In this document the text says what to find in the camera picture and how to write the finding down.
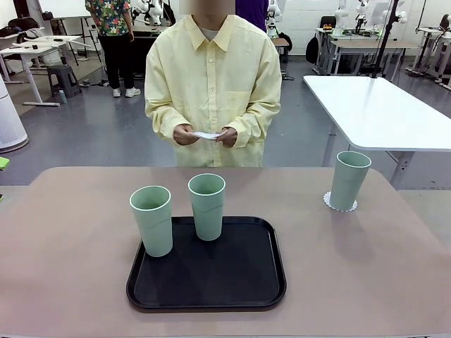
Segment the person's right hand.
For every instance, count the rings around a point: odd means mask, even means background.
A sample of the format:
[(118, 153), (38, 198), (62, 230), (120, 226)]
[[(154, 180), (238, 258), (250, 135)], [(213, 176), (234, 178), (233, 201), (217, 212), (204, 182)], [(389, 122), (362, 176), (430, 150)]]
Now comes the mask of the person's right hand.
[(194, 130), (190, 124), (180, 124), (174, 128), (173, 139), (177, 144), (187, 146), (194, 144), (199, 140), (199, 137), (194, 134)]

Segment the person's left hand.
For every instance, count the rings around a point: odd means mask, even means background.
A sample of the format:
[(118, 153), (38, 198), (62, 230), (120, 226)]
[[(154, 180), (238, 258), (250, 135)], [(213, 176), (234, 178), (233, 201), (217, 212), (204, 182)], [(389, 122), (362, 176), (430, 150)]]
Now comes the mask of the person's left hand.
[(216, 138), (216, 142), (222, 144), (223, 147), (232, 148), (237, 141), (237, 130), (233, 127), (224, 127), (220, 135)]

